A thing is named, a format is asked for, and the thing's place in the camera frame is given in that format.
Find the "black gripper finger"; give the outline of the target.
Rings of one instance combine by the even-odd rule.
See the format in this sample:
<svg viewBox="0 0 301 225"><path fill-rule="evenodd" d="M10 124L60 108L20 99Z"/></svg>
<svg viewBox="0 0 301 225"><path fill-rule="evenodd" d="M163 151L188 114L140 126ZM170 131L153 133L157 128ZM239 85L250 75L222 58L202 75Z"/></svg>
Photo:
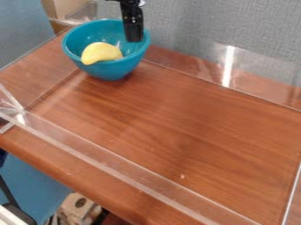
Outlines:
<svg viewBox="0 0 301 225"><path fill-rule="evenodd" d="M125 39L128 42L140 42L143 39L140 0L120 0L120 8Z"/></svg>

